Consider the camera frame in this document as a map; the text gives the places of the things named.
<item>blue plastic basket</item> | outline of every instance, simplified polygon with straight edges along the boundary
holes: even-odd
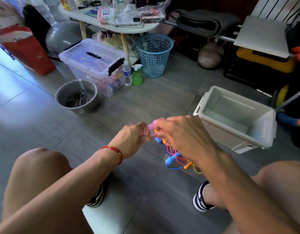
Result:
[[[161,34],[142,35],[136,40],[144,74],[151,78],[163,75],[169,52],[174,46],[170,37]]]

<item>red paper bag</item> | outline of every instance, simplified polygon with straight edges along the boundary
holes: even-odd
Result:
[[[28,27],[13,25],[0,29],[0,44],[41,75],[56,68]]]

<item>black and white sneaker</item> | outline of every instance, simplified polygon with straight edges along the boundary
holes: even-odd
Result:
[[[97,194],[94,197],[92,197],[86,205],[90,208],[96,208],[101,204],[102,199],[103,199],[103,183],[100,185]]]
[[[208,180],[203,182],[202,185],[200,186],[198,192],[194,195],[193,200],[192,200],[194,207],[200,212],[206,212],[207,210],[215,208],[214,205],[205,203],[205,201],[203,199],[203,190],[209,184],[210,184],[210,182]]]

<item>hand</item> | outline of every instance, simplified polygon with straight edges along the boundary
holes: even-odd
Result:
[[[123,154],[123,159],[133,156],[143,143],[150,142],[148,136],[139,136],[146,126],[145,122],[136,125],[126,125],[117,133],[108,146],[117,148]]]
[[[198,117],[179,116],[158,119],[156,130],[164,129],[158,137],[164,137],[184,157],[198,163],[203,156],[215,156],[222,150],[210,137]]]

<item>silver stability ball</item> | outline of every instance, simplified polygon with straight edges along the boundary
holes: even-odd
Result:
[[[92,38],[94,32],[86,27],[87,38]],[[59,58],[59,54],[73,44],[82,41],[81,27],[78,22],[64,21],[52,26],[46,35],[47,54]]]

